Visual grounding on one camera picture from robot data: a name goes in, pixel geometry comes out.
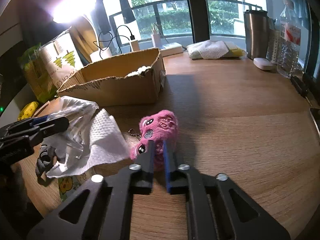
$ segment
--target wood grain surface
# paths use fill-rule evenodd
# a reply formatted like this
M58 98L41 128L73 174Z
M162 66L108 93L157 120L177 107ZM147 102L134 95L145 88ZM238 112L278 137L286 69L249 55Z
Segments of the wood grain surface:
M183 53L165 57L164 64L167 79L156 104L106 107L121 131L138 130L145 115L174 111L177 154L202 173L228 174L294 239L320 203L320 146L308 103L288 79L247 58L193 61ZM28 195L45 216L60 196L55 180L38 184L35 150L20 164ZM95 171L115 174L130 162ZM155 174L152 194L134 196L130 239L187 239L184 203L183 195L166 194L163 174Z

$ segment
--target triangular cutout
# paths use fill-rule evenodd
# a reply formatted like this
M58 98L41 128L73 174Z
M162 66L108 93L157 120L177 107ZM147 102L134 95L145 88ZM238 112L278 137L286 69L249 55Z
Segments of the triangular cutout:
M258 212L255 211L242 197L240 197L234 189L230 189L229 193L241 222L248 222L258 217Z
M82 209L87 201L90 190L84 190L76 199L74 199L68 206L66 206L59 213L59 217L72 224L78 223Z

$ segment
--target brown cardboard box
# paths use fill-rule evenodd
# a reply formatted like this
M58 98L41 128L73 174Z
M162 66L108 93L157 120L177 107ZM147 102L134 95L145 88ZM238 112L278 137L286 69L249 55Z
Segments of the brown cardboard box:
M140 75L126 75L151 66ZM59 96L96 102L100 107L148 104L158 99L165 69L158 48L121 54L91 63L73 74L58 89Z

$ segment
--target black strap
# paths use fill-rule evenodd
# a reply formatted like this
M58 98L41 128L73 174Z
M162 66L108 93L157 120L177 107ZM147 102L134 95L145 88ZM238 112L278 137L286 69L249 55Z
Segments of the black strap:
M53 157L55 148L49 145L41 145L39 158L37 159L35 172L37 177L41 177L44 172L48 172L53 167Z

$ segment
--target pink plush toy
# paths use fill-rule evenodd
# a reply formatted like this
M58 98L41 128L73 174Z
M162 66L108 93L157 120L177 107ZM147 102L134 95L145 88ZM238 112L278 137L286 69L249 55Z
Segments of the pink plush toy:
M141 140L131 149L130 158L134 160L138 154L148 150L148 140L155 142L154 170L161 171L163 163L163 141L170 140L176 146L178 137L178 121L173 112L162 110L152 116L146 116L139 123Z

